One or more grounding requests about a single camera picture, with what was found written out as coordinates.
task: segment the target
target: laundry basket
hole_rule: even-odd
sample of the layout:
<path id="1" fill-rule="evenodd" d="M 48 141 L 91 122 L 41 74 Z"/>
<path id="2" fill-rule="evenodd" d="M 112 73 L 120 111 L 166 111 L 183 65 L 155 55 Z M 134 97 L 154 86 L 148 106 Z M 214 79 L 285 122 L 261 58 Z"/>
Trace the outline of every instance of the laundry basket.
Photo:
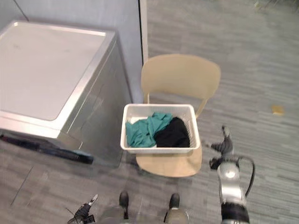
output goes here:
<path id="1" fill-rule="evenodd" d="M 183 120 L 190 139 L 190 147 L 148 147 L 134 148 L 127 144 L 126 122 L 135 123 L 152 116 L 154 112 L 171 113 L 173 117 Z M 121 148 L 134 154 L 169 154 L 187 153 L 200 147 L 194 108 L 184 104 L 128 104 L 124 108 L 121 127 Z"/>

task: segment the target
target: chair seat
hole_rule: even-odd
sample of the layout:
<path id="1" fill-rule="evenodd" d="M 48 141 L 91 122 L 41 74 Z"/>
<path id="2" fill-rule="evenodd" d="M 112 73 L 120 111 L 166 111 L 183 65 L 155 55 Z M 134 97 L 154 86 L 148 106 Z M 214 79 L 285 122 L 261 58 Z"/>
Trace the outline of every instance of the chair seat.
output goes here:
<path id="1" fill-rule="evenodd" d="M 192 176 L 200 170 L 201 146 L 186 154 L 137 154 L 139 167 L 150 173 L 167 177 Z"/>

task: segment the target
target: cable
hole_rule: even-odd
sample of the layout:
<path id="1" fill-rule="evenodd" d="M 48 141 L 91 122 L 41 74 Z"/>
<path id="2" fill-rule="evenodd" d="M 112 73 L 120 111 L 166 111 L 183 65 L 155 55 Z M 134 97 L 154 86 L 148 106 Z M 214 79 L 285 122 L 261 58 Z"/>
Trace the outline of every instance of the cable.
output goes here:
<path id="1" fill-rule="evenodd" d="M 252 187 L 252 185 L 253 185 L 254 177 L 255 177 L 255 174 L 256 174 L 256 166 L 255 166 L 255 164 L 254 164 L 253 159 L 251 159 L 250 157 L 247 157 L 247 156 L 243 156 L 243 155 L 241 155 L 241 156 L 238 157 L 237 164 L 239 164 L 239 161 L 240 161 L 241 159 L 249 160 L 249 161 L 251 162 L 251 164 L 252 164 L 251 178 L 250 178 L 249 186 L 248 186 L 247 191 L 246 191 L 246 193 L 245 193 L 245 197 L 247 197 L 248 194 L 249 194 L 249 192 L 250 192 L 250 190 L 251 190 L 251 187 Z"/>

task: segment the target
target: chair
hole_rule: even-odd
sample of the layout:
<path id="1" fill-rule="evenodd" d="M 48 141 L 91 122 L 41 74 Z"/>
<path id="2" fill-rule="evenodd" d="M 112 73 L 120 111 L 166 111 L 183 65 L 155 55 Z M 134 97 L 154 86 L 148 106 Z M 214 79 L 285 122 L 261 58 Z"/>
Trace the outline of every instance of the chair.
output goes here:
<path id="1" fill-rule="evenodd" d="M 221 71 L 217 64 L 198 56 L 160 55 L 149 59 L 142 68 L 141 87 L 144 103 L 151 92 L 163 92 L 202 100 L 196 111 L 200 115 L 208 99 L 218 88 Z M 196 174 L 202 161 L 201 147 L 186 154 L 137 154 L 139 167 L 168 177 Z"/>

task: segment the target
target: wall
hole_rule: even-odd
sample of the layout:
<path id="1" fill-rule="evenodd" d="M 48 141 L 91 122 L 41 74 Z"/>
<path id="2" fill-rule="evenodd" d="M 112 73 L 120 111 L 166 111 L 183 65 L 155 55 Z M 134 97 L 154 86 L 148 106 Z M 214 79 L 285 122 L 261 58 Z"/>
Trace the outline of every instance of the wall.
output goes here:
<path id="1" fill-rule="evenodd" d="M 16 0 L 29 21 L 117 30 L 131 95 L 142 102 L 142 54 L 138 0 Z M 13 0 L 0 3 L 0 28 L 25 19 Z"/>

